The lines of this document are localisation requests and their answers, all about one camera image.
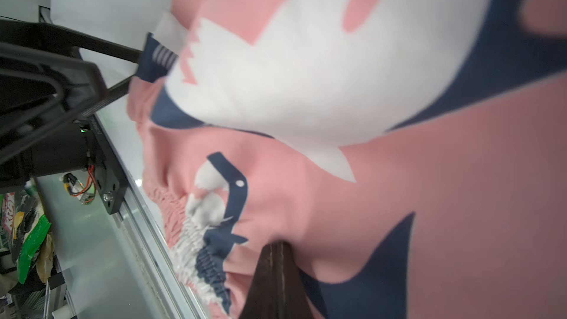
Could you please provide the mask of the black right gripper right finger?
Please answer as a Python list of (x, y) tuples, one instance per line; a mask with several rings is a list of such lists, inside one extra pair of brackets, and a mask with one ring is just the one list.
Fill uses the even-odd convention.
[(313, 318), (293, 252), (278, 243), (278, 318)]

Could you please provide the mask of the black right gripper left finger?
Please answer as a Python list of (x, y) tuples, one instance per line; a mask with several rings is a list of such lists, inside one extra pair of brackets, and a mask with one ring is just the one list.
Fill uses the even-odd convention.
[(278, 318), (277, 255), (279, 243), (263, 247), (240, 319)]

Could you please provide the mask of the pink shark print shorts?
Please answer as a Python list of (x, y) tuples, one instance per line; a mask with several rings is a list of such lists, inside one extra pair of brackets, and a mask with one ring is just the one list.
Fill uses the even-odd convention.
[(172, 0), (128, 95), (174, 273), (240, 318), (566, 316), (566, 0)]

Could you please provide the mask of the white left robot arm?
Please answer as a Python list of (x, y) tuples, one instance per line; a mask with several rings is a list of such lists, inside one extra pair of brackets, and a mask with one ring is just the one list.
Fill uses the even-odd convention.
[(137, 63), (141, 51), (48, 23), (1, 21), (1, 192), (87, 167), (89, 119), (128, 92), (107, 88), (89, 50)]

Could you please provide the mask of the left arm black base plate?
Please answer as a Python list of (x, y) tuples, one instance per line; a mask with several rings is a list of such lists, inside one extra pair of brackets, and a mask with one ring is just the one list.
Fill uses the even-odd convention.
[(109, 215), (119, 212), (129, 182), (124, 170), (95, 115), (88, 118), (92, 143), (89, 147), (94, 165), (95, 186)]

